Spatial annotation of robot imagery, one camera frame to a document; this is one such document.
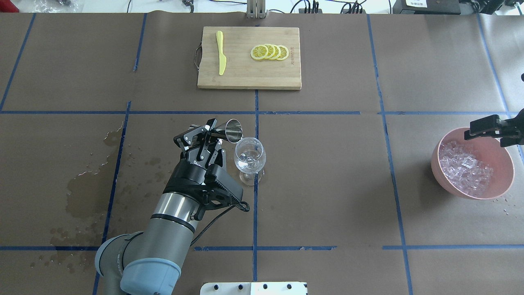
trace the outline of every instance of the ice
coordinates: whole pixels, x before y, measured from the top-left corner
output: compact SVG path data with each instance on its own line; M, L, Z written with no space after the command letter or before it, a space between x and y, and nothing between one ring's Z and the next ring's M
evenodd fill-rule
M493 168L477 159L477 151L451 141L439 147L439 161L447 179L461 192L481 197L489 186Z

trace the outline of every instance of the red object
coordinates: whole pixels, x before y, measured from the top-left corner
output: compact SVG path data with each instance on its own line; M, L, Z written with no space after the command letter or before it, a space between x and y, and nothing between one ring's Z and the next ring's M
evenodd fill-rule
M0 0L0 12L20 12L10 0Z

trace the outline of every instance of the yellow knife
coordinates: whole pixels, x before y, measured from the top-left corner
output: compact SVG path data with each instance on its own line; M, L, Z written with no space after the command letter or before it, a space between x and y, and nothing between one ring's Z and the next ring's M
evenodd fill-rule
M224 33L222 31L216 32L216 43L219 46L219 75L222 76L226 70L226 56L224 55Z

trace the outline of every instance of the black rubber ring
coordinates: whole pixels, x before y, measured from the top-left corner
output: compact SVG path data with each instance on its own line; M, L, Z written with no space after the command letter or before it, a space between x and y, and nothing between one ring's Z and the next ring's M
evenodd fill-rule
M190 231L195 233L195 228L191 224L189 224L187 221L185 221L183 219L180 219L178 217L174 217L174 216L167 215L167 214L157 213L157 214L151 215L151 218L161 218L161 219L170 220L172 222L176 222L176 223L178 223L180 225L183 225L183 226L187 227Z

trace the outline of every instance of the plastic bag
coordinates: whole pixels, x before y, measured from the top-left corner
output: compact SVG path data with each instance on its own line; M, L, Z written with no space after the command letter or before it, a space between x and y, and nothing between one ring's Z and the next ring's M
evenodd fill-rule
M33 12L75 13L83 7L84 0L35 0Z

